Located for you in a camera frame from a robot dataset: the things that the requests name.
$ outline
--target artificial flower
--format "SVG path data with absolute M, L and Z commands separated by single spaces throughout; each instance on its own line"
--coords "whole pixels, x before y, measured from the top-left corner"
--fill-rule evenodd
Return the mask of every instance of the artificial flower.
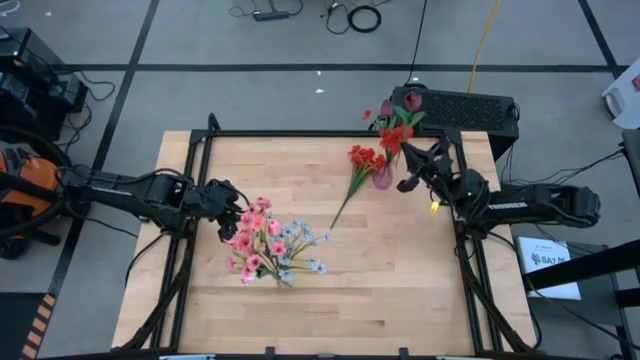
M 362 121 L 367 121 L 371 117 L 371 109 L 365 110 L 364 114 L 362 114 Z
M 262 258 L 260 255 L 254 254 L 247 258 L 247 268 L 251 271 L 255 271 L 262 265 Z
M 382 106 L 380 107 L 380 116 L 390 117 L 393 115 L 393 105 L 391 101 L 385 100 L 382 102 Z
M 419 111 L 422 107 L 422 95 L 416 93 L 409 93 L 404 98 L 404 106 L 410 112 Z
M 269 236 L 275 237 L 280 235 L 281 232 L 282 226 L 280 226 L 280 223 L 274 219 L 269 220 L 269 225 L 267 225 L 267 233 Z
M 275 242 L 271 247 L 271 253 L 273 255 L 285 255 L 287 253 L 287 248 L 284 246 L 283 242 Z
M 232 271 L 232 272 L 233 272 L 233 271 L 235 271 L 235 270 L 236 270 L 236 263 L 235 263 L 235 261 L 233 261 L 233 258 L 232 258 L 231 256 L 229 256 L 229 257 L 227 258 L 226 265 L 227 265 L 227 269 L 228 269 L 229 271 Z

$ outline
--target glass vase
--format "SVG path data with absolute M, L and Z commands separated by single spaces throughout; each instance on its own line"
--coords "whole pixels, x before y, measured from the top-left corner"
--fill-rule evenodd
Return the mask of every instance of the glass vase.
M 388 162 L 385 166 L 373 174 L 373 186 L 380 190 L 386 190 L 393 182 L 392 162 Z

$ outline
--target wooden table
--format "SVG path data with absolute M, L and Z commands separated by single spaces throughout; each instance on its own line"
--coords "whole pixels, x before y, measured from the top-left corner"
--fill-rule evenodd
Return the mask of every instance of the wooden table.
M 166 132 L 157 167 L 184 168 L 189 132 Z M 498 179 L 485 133 L 463 134 L 469 168 Z M 434 140 L 413 139 L 428 148 Z M 316 231 L 328 230 L 344 199 L 351 174 L 346 152 L 353 144 L 377 148 L 376 138 L 214 138 L 208 177 L 229 179 L 250 198 L 274 203 L 281 222 L 301 217 Z M 196 169 L 200 154 L 196 157 Z M 394 183 L 407 176 L 404 159 Z M 401 194 L 370 183 L 350 201 L 331 231 L 329 243 L 309 254 L 327 263 L 327 275 L 300 275 L 294 289 L 263 279 L 240 283 L 224 265 L 229 249 L 217 225 L 202 221 L 192 266 L 180 352 L 280 354 L 334 353 L 469 355 L 473 345 L 460 267 L 453 253 L 454 232 L 445 209 L 430 213 L 428 190 Z M 496 232 L 510 238 L 507 226 Z M 143 225 L 136 251 L 158 229 Z M 158 300 L 168 239 L 133 268 L 113 345 L 126 342 Z M 485 240 L 495 302 L 529 344 L 535 336 L 516 255 L 504 244 Z M 477 302 L 485 348 L 489 332 Z M 167 311 L 162 344 L 168 343 L 173 308 Z

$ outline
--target black metal frame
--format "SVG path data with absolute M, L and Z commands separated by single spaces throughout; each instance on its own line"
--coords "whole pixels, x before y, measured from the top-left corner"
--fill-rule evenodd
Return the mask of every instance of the black metal frame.
M 187 158 L 184 168 L 184 173 L 187 176 L 190 176 L 193 171 L 194 162 L 195 162 L 195 154 L 197 147 L 200 142 L 204 141 L 204 151 L 202 154 L 202 159 L 200 163 L 200 173 L 198 175 L 198 185 L 203 185 L 206 181 L 208 164 L 211 156 L 211 148 L 213 144 L 213 139 L 216 137 L 350 137 L 350 138 L 375 138 L 378 137 L 378 133 L 375 131 L 333 131 L 333 130 L 221 130 L 220 126 L 213 115 L 209 116 L 209 128 L 206 130 L 192 130 L 191 137 L 189 139 L 189 148 L 187 151 Z M 442 131 L 430 131 L 423 132 L 417 134 L 416 137 L 422 138 L 439 138 L 445 136 Z M 461 137 L 460 141 L 455 143 L 456 156 L 458 161 L 458 166 L 460 170 L 464 170 L 467 168 L 467 162 L 464 155 L 464 149 L 462 147 Z M 454 245 L 464 245 L 466 242 L 466 235 L 462 233 L 462 229 L 456 226 L 455 218 L 453 217 L 452 212 L 452 226 L 455 229 L 455 237 L 456 243 Z M 180 342 L 180 334 L 182 330 L 182 320 L 184 317 L 184 311 L 186 306 L 186 296 L 187 296 L 187 288 L 188 288 L 188 280 L 191 272 L 191 264 L 193 262 L 193 255 L 195 248 L 195 242 L 197 237 L 197 220 L 193 221 L 192 229 L 187 231 L 188 234 L 185 238 L 187 244 L 183 258 L 183 264 L 187 264 L 188 269 L 186 273 L 186 279 L 180 279 L 182 282 L 180 290 L 177 293 L 177 301 L 175 305 L 175 315 L 174 321 L 171 325 L 171 337 L 169 340 L 168 348 L 160 348 L 160 338 L 162 334 L 162 329 L 164 327 L 164 311 L 161 314 L 161 317 L 155 324 L 152 334 L 151 334 L 151 342 L 150 347 L 152 349 L 166 349 L 167 353 L 177 353 L 178 346 Z M 185 219 L 185 226 L 187 226 L 188 219 Z M 178 255 L 178 244 L 181 239 L 177 237 L 171 238 L 171 243 L 169 245 L 169 250 L 167 252 L 167 261 L 165 264 L 164 274 L 162 278 L 162 288 L 160 291 L 160 298 L 166 296 L 169 293 L 169 288 L 175 282 L 172 282 L 173 273 L 175 270 L 176 258 Z M 486 259 L 484 256 L 484 250 L 482 248 L 482 242 L 476 241 L 474 242 L 474 246 L 476 248 L 476 264 L 478 268 L 480 283 L 482 285 L 482 290 L 488 294 L 489 299 L 492 300 L 491 295 L 491 284 L 489 281 L 489 275 L 487 270 Z M 458 246 L 459 249 L 459 261 L 460 261 L 460 269 L 461 272 L 465 266 L 469 266 L 468 262 L 468 254 L 466 251 L 466 247 Z M 482 333 L 478 320 L 478 311 L 476 308 L 476 299 L 475 294 L 472 288 L 463 283 L 464 285 L 464 293 L 465 300 L 467 306 L 467 313 L 469 316 L 469 326 L 471 331 L 471 338 L 473 342 L 474 353 L 479 354 L 484 350 L 483 342 L 482 342 Z M 488 316 L 490 335 L 491 335 L 491 343 L 493 345 L 494 350 L 502 351 L 502 344 L 500 338 L 500 332 L 494 322 L 494 320 Z M 139 341 L 138 346 L 141 347 L 144 341 Z M 121 355 L 123 358 L 127 357 L 127 354 L 134 355 L 135 350 L 121 350 Z M 410 356 L 409 351 L 406 348 L 400 348 L 398 350 L 398 356 L 400 359 L 433 359 L 433 356 Z M 216 358 L 220 359 L 274 359 L 275 357 L 275 349 L 266 348 L 265 355 L 238 355 L 238 354 L 216 354 Z M 337 359 L 398 359 L 398 356 L 336 356 Z M 291 358 L 291 359 L 302 359 L 308 358 L 308 355 L 301 356 L 281 356 L 278 355 L 278 358 Z

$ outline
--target red flower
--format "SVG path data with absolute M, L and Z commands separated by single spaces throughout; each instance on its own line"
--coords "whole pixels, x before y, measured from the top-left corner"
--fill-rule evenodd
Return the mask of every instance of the red flower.
M 362 114 L 362 121 L 367 121 L 371 117 L 371 109 L 365 110 L 364 114 Z
M 413 128 L 400 125 L 394 129 L 383 129 L 380 130 L 380 136 L 382 137 L 380 146 L 389 150 L 392 155 L 397 155 L 401 150 L 400 144 L 413 137 Z
M 410 112 L 417 112 L 422 106 L 422 96 L 420 94 L 409 93 L 404 98 L 404 106 Z
M 393 105 L 391 101 L 385 100 L 382 102 L 382 107 L 380 107 L 380 116 L 390 117 L 393 115 Z

